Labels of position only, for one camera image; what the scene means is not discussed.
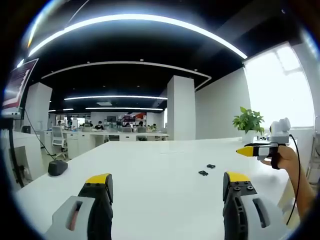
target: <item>black ceiling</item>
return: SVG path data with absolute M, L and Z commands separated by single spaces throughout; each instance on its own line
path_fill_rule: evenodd
M 206 29 L 235 45 L 249 57 L 291 38 L 285 14 L 276 0 L 90 0 L 68 21 L 85 0 L 62 1 L 35 32 L 32 49 L 66 26 L 94 17 L 136 13 L 182 20 Z M 198 86 L 207 78 L 193 73 L 148 65 L 110 64 L 67 70 L 63 68 L 105 61 L 140 61 L 172 65 L 212 77 L 211 82 L 242 66 L 242 58 L 220 43 L 175 25 L 141 20 L 102 22 L 58 37 L 36 52 L 39 58 L 29 84 L 51 87 L 50 109 L 100 107 L 106 99 L 64 101 L 92 95 L 159 96 L 173 75 L 190 77 Z M 151 108 L 150 99 L 110 99 L 113 107 Z

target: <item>column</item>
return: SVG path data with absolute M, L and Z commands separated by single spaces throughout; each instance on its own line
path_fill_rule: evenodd
M 169 140 L 196 139 L 195 83 L 173 76 L 167 85 L 167 133 Z
M 31 85 L 28 89 L 25 109 L 35 130 L 48 129 L 48 110 L 50 106 L 51 93 L 52 88 L 40 82 Z M 23 125 L 30 125 L 26 113 L 24 113 Z

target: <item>green plant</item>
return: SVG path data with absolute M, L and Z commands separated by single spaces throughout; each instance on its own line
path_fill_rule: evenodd
M 233 126 L 238 130 L 243 130 L 247 133 L 250 130 L 254 130 L 261 134 L 264 133 L 263 127 L 260 127 L 260 123 L 264 122 L 263 116 L 260 116 L 260 112 L 252 111 L 251 109 L 245 109 L 240 107 L 242 114 L 240 116 L 234 116 L 232 121 Z

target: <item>human hand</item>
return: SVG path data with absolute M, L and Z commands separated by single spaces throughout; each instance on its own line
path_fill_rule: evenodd
M 299 166 L 298 156 L 291 147 L 280 145 L 278 146 L 278 153 L 280 154 L 278 168 L 285 169 L 288 172 Z M 271 165 L 270 161 L 261 160 L 261 162 Z

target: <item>potted plant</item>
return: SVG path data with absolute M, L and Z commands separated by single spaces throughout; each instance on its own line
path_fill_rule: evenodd
M 251 143 L 256 133 L 262 135 L 265 131 L 263 127 L 260 127 L 261 122 L 264 122 L 263 116 L 260 116 L 258 111 L 245 109 L 242 106 L 240 111 L 242 112 L 240 116 L 234 116 L 233 126 L 242 131 L 243 143 Z

